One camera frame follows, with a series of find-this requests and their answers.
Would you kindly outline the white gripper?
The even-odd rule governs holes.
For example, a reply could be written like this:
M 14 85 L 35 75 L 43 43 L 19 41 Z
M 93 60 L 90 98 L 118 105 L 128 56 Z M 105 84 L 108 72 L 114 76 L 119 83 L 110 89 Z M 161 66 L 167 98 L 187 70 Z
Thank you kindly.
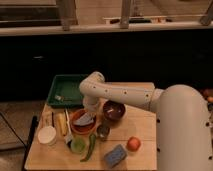
M 100 100 L 98 98 L 85 96 L 83 98 L 83 106 L 90 114 L 95 114 L 100 107 Z

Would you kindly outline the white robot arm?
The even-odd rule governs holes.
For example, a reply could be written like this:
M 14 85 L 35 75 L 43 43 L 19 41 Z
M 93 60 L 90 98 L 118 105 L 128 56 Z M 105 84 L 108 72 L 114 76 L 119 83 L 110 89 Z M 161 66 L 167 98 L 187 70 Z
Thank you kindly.
M 210 112 L 198 90 L 184 84 L 146 89 L 107 83 L 93 72 L 79 85 L 84 107 L 101 98 L 156 114 L 157 171 L 213 171 Z

